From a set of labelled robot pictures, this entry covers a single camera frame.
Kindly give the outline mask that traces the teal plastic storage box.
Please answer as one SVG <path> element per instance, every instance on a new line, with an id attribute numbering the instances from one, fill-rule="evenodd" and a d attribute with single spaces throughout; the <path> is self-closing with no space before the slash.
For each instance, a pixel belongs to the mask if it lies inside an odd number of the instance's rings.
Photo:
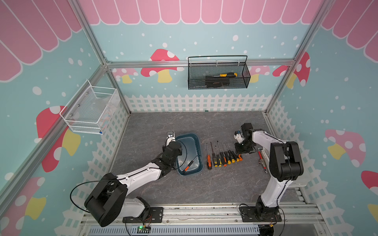
<path id="1" fill-rule="evenodd" d="M 179 142 L 182 146 L 182 155 L 177 157 L 175 167 L 179 175 L 189 176 L 201 172 L 204 164 L 199 137 L 194 133 L 183 134 L 176 137 L 176 142 Z M 197 155 L 198 158 L 192 166 L 183 173 L 189 162 Z"/>

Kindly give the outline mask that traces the orange black large screwdriver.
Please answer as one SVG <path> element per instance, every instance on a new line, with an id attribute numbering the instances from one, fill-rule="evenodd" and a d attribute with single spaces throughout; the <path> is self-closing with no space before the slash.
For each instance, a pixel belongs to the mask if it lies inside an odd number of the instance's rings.
<path id="1" fill-rule="evenodd" d="M 207 169 L 212 170 L 213 166 L 212 166 L 212 160 L 211 160 L 211 157 L 210 157 L 210 153 L 209 153 L 209 150 L 208 150 L 208 144 L 206 144 L 206 152 L 207 152 Z"/>

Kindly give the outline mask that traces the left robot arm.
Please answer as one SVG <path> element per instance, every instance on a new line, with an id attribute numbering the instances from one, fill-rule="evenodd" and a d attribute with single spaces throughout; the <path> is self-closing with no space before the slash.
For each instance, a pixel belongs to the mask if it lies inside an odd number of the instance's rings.
<path id="1" fill-rule="evenodd" d="M 180 155 L 181 144 L 171 141 L 163 153 L 146 166 L 127 174 L 104 175 L 85 200 L 84 207 L 101 227 L 110 225 L 118 217 L 132 218 L 139 222 L 149 221 L 152 215 L 151 206 L 141 197 L 129 199 L 127 196 L 147 183 L 169 174 Z"/>

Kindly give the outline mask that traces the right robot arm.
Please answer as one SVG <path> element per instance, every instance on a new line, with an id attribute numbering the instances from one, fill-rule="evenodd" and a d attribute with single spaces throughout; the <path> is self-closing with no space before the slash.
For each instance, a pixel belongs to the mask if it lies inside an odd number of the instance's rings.
<path id="1" fill-rule="evenodd" d="M 280 140 L 262 129 L 253 128 L 251 123 L 241 125 L 234 133 L 237 154 L 250 153 L 256 145 L 268 155 L 269 183 L 258 197 L 256 206 L 251 207 L 248 217 L 263 221 L 280 215 L 279 203 L 288 186 L 304 173 L 299 145 L 294 141 Z"/>

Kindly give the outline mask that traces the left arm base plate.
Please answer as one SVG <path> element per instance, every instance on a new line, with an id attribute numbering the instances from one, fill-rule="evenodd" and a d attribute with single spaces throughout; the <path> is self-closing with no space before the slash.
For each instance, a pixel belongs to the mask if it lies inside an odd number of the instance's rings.
<path id="1" fill-rule="evenodd" d="M 138 217 L 124 217 L 123 223 L 161 223 L 163 207 L 148 207 Z"/>

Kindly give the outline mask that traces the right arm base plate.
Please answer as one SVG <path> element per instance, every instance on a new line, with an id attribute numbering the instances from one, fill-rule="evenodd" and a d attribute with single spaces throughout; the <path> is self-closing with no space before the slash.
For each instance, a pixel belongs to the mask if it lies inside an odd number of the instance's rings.
<path id="1" fill-rule="evenodd" d="M 282 217 L 277 207 L 255 207 L 241 205 L 239 211 L 243 222 L 271 222 L 276 224 L 282 222 Z"/>

